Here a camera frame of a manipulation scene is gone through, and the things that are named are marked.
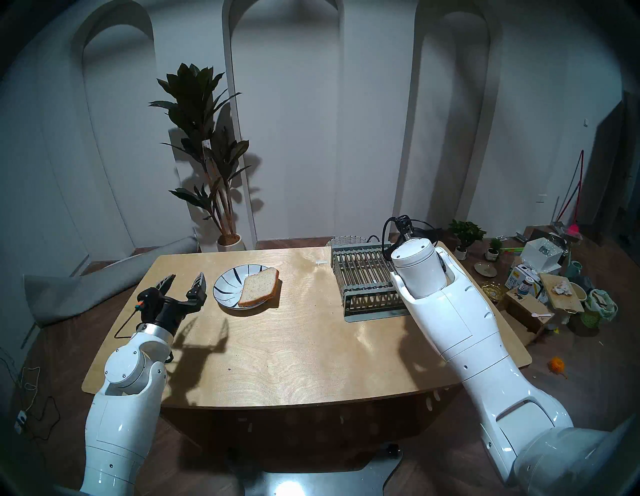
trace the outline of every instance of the green plant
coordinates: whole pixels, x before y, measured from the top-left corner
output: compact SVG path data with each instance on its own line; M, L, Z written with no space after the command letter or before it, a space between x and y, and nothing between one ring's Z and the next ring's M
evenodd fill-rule
M500 252L500 249L502 248L502 241L500 241L496 237L493 237L489 242L489 246L493 248L496 252Z
M483 231L470 221L453 219L449 224L449 228L453 231L453 234L458 236L462 250L466 250L474 241L480 241L486 234L486 231Z
M189 67L180 64L177 74L167 74L166 81L157 80L176 101L159 100L150 102L149 106L166 109L171 122L187 135L180 141L182 147L162 144L190 155L202 166L207 178L208 192L202 184L200 189L194 186L193 193L186 188L176 188L170 193L206 211L209 215L204 220L213 220L220 231L221 244L232 244L239 238L233 219L230 181L247 168L236 170L238 159L249 148L249 142L230 141L227 128L216 127L216 112L240 94L235 93L220 101L225 90L213 98L213 91L223 74L214 76L212 67L199 69L194 64Z

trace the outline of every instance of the green basket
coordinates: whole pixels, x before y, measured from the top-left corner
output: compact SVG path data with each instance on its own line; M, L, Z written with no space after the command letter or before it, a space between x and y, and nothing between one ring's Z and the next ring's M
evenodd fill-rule
M587 308L583 313L580 314L580 320L589 329L595 329L600 325L602 317L600 317L600 314L598 312L592 312Z

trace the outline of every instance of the white flower pot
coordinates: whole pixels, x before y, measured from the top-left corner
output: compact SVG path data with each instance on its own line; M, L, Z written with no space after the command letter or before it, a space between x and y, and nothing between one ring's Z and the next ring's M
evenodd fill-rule
M220 244L220 238L216 241L219 252L243 252L246 250L242 241L242 236L238 234L239 239L234 244Z
M459 246L456 246L456 251L453 252L453 254L455 255L455 257L458 260L465 260L467 258L467 251L466 250L464 250L464 251L460 250Z
M487 248L484 257L490 262L495 262L498 259L498 250L494 250L493 248Z

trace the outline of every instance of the orange ball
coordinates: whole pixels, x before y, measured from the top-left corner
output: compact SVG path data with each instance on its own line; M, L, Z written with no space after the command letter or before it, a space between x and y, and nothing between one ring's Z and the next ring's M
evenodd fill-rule
M558 357L554 356L548 363L549 370L554 374L563 374L564 373L564 362Z

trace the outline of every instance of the bottle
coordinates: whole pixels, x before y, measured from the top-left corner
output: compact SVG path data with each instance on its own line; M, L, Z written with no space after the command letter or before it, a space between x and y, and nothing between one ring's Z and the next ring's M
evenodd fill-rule
M529 294L531 288L533 288L533 278L531 278L530 276L526 276L524 278L524 281L522 281L522 283L520 283L520 285L518 286L518 294Z

